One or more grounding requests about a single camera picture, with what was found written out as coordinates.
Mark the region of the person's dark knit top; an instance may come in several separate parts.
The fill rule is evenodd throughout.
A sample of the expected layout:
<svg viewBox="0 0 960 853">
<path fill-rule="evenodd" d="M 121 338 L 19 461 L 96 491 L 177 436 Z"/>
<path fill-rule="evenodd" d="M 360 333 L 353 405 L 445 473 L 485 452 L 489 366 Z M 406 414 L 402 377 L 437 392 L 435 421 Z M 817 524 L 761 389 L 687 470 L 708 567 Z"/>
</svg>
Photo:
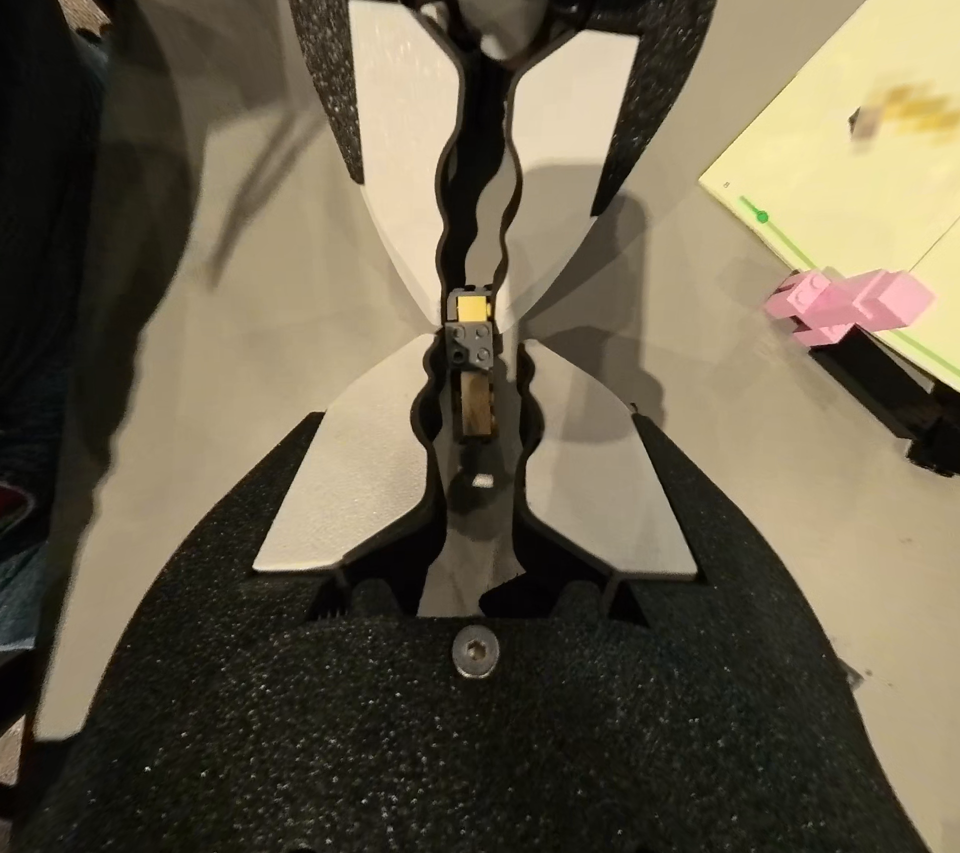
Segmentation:
<svg viewBox="0 0 960 853">
<path fill-rule="evenodd" d="M 104 79 L 58 0 L 1 0 L 3 429 L 72 341 Z"/>
</svg>

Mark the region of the yellow and grey brick assembly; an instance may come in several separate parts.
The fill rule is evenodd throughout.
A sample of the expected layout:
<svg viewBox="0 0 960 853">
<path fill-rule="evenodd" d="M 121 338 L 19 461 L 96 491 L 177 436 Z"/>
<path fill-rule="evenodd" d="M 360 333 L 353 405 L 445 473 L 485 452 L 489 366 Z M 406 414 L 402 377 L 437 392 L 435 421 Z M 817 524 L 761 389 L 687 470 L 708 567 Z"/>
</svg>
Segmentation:
<svg viewBox="0 0 960 853">
<path fill-rule="evenodd" d="M 450 371 L 454 435 L 459 442 L 489 441 L 497 436 L 494 373 L 497 360 L 498 331 L 494 317 L 494 296 L 460 298 L 457 310 L 449 310 L 446 299 L 444 323 L 450 321 L 490 322 L 494 331 L 494 364 L 488 371 Z"/>
</svg>

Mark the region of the pink toy brick pig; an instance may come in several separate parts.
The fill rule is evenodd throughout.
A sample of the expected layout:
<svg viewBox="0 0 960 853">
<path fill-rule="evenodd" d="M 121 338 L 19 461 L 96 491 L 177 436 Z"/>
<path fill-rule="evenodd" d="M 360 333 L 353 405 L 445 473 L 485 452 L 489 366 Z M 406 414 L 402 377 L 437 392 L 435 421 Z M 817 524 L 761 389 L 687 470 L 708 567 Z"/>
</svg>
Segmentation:
<svg viewBox="0 0 960 853">
<path fill-rule="evenodd" d="M 906 271 L 880 269 L 837 277 L 810 269 L 788 276 L 763 309 L 772 319 L 793 321 L 794 339 L 813 349 L 834 346 L 855 329 L 904 329 L 934 301 L 934 292 Z"/>
</svg>

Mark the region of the dark grey square brick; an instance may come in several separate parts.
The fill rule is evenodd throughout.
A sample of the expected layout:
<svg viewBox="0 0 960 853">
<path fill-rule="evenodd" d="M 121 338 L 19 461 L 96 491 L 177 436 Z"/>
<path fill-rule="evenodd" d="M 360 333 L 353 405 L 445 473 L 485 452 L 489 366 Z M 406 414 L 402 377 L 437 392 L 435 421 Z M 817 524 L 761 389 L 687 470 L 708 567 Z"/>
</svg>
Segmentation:
<svg viewBox="0 0 960 853">
<path fill-rule="evenodd" d="M 453 371 L 485 371 L 494 368 L 495 331 L 491 322 L 449 321 L 443 324 L 445 353 Z"/>
</svg>

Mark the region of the pale green instruction booklet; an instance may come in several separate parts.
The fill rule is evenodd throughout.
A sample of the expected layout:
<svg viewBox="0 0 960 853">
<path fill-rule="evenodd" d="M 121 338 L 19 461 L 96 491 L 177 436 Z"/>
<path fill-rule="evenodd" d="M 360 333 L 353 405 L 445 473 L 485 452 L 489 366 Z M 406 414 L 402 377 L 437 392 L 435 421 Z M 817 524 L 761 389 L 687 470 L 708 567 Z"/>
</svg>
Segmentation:
<svg viewBox="0 0 960 853">
<path fill-rule="evenodd" d="M 914 276 L 879 340 L 958 390 L 959 0 L 865 0 L 699 184 L 790 269 Z"/>
</svg>

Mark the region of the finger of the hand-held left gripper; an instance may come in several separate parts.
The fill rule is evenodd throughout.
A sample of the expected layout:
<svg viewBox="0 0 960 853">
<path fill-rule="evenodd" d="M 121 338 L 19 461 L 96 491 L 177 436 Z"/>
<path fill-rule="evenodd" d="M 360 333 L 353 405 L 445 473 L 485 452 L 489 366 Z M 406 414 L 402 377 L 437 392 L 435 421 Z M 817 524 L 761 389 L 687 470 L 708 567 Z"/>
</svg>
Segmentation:
<svg viewBox="0 0 960 853">
<path fill-rule="evenodd" d="M 367 210 L 427 322 L 442 324 L 440 174 L 461 126 L 463 72 L 438 25 L 400 3 L 348 3 Z"/>
<path fill-rule="evenodd" d="M 505 233 L 498 325 L 517 326 L 545 295 L 594 224 L 594 200 L 640 40 L 583 30 L 517 79 L 510 146 L 519 200 Z"/>
</svg>

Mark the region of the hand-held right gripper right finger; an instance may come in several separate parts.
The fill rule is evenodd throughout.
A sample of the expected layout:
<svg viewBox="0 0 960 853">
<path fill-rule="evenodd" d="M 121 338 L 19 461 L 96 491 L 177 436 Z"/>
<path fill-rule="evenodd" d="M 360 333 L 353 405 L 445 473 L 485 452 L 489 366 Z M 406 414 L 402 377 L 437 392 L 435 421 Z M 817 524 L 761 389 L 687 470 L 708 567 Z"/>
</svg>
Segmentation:
<svg viewBox="0 0 960 853">
<path fill-rule="evenodd" d="M 550 615 L 589 584 L 606 615 L 640 615 L 631 585 L 689 583 L 698 565 L 638 429 L 594 376 L 528 339 L 517 353 L 521 453 L 510 542 L 521 568 L 488 615 Z"/>
</svg>

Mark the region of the person's blue jeans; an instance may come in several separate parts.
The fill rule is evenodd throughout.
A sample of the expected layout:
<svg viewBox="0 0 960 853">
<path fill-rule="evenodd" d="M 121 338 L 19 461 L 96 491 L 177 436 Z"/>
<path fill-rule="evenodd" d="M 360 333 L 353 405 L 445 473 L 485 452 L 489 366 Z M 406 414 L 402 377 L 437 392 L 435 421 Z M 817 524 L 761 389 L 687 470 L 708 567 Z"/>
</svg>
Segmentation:
<svg viewBox="0 0 960 853">
<path fill-rule="evenodd" d="M 2 400 L 2 655 L 29 651 L 37 639 L 73 357 L 69 334 Z"/>
</svg>

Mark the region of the black toy brick frame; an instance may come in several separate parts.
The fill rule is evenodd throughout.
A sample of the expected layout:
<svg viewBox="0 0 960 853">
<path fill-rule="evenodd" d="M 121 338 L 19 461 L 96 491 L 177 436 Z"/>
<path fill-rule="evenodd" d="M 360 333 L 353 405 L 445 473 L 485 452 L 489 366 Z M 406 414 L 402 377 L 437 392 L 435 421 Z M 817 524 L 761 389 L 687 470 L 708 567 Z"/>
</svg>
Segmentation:
<svg viewBox="0 0 960 853">
<path fill-rule="evenodd" d="M 855 329 L 833 345 L 812 347 L 811 359 L 898 439 L 915 466 L 959 475 L 959 393 L 897 358 Z"/>
</svg>

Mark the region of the grey desk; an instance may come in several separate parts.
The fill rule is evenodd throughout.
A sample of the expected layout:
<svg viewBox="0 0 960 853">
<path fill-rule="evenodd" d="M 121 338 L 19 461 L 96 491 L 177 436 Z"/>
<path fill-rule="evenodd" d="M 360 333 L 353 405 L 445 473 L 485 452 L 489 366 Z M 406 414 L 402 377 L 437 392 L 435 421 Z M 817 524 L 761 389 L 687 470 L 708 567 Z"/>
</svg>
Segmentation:
<svg viewBox="0 0 960 853">
<path fill-rule="evenodd" d="M 690 79 L 524 334 L 635 403 L 766 537 L 898 797 L 958 851 L 958 480 L 762 300 L 784 276 L 702 172 L 864 0 L 719 0 Z M 201 518 L 310 412 L 428 329 L 380 245 L 287 0 L 117 0 L 55 538 L 81 540 L 37 718 L 84 722 Z"/>
</svg>

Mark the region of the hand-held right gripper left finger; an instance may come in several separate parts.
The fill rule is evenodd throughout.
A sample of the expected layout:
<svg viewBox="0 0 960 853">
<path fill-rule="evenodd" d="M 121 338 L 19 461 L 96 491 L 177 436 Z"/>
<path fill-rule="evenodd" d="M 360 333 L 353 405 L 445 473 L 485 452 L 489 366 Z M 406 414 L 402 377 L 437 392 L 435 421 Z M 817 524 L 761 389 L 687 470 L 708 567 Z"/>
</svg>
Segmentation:
<svg viewBox="0 0 960 853">
<path fill-rule="evenodd" d="M 262 575 L 331 574 L 350 591 L 387 583 L 418 613 L 445 545 L 445 494 L 435 450 L 444 350 L 413 339 L 330 404 L 253 560 Z"/>
</svg>

